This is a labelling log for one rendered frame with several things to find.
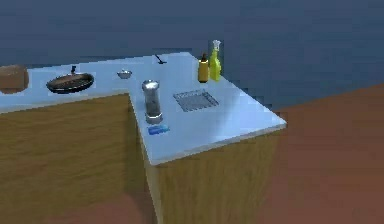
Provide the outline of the amber bottle black cap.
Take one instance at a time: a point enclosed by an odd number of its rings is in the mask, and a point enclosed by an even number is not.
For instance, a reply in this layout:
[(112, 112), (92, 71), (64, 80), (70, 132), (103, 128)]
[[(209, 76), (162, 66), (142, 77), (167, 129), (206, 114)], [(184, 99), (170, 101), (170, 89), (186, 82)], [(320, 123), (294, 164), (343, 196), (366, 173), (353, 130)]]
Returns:
[(206, 54), (203, 54), (199, 60), (198, 67), (198, 81), (200, 83), (206, 83), (209, 78), (209, 64)]

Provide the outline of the grey sink basin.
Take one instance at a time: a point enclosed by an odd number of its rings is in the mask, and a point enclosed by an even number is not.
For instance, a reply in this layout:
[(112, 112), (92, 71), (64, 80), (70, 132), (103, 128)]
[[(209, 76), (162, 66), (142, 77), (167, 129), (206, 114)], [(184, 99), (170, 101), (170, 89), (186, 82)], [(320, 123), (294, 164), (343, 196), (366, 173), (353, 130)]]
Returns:
[(183, 92), (173, 95), (184, 112), (218, 106), (218, 101), (204, 89)]

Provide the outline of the brown bread loaf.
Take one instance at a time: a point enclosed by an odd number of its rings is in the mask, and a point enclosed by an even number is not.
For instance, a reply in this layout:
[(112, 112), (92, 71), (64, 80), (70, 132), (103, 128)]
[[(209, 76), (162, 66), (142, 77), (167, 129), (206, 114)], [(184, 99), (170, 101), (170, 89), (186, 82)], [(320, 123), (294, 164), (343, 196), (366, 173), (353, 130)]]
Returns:
[(29, 74), (24, 65), (0, 67), (0, 92), (14, 94), (24, 91), (29, 84)]

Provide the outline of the silver pepper grinder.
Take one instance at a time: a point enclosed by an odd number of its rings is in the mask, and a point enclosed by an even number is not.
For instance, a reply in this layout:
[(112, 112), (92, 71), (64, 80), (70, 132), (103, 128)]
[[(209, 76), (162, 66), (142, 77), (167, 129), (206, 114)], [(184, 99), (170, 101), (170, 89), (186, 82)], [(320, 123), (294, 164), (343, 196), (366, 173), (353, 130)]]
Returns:
[(142, 90), (145, 99), (145, 116), (149, 124), (159, 124), (162, 121), (162, 112), (159, 101), (159, 83), (155, 80), (145, 80)]

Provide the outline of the yellow spray bottle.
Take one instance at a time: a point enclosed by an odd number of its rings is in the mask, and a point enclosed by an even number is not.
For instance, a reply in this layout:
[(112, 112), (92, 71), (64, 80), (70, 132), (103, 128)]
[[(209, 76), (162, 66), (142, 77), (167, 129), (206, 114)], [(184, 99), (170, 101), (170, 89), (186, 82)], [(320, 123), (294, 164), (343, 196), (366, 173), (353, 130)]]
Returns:
[(209, 61), (210, 78), (214, 81), (219, 81), (221, 73), (221, 63), (218, 58), (218, 54), (220, 51), (221, 42), (219, 40), (213, 40), (212, 43), (213, 49)]

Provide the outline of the wooden kitchen counter pale top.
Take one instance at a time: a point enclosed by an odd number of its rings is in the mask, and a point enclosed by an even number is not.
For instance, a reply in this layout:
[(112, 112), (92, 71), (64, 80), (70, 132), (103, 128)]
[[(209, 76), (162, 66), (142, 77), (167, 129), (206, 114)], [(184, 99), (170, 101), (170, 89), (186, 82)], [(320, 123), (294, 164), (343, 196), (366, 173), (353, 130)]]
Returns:
[[(64, 65), (0, 93), (0, 224), (255, 224), (284, 120), (226, 80), (200, 83), (192, 55), (159, 57), (81, 63), (94, 83), (76, 94), (47, 90)], [(160, 85), (159, 124), (145, 80)], [(202, 89), (219, 105), (184, 112), (173, 97)]]

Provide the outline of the black frying pan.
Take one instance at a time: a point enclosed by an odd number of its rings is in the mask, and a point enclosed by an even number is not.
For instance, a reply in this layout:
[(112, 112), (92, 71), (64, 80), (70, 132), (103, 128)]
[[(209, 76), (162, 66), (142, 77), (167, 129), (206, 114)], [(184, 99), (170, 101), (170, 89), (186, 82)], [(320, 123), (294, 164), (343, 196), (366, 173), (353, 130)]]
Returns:
[(46, 83), (49, 91), (56, 94), (70, 94), (81, 92), (91, 87), (94, 76), (89, 73), (77, 73), (76, 66), (72, 66), (68, 74), (58, 76)]

